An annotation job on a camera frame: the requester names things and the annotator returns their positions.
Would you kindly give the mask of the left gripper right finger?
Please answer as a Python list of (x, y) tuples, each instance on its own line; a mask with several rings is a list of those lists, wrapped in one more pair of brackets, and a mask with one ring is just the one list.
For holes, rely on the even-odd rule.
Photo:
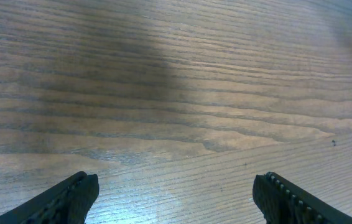
[(252, 197), (270, 224), (352, 224), (352, 217), (275, 172), (257, 175)]

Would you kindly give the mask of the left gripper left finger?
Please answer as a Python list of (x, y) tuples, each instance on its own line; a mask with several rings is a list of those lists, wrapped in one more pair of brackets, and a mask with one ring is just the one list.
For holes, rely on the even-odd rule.
[(79, 171), (0, 215), (0, 224), (84, 224), (99, 191), (98, 176)]

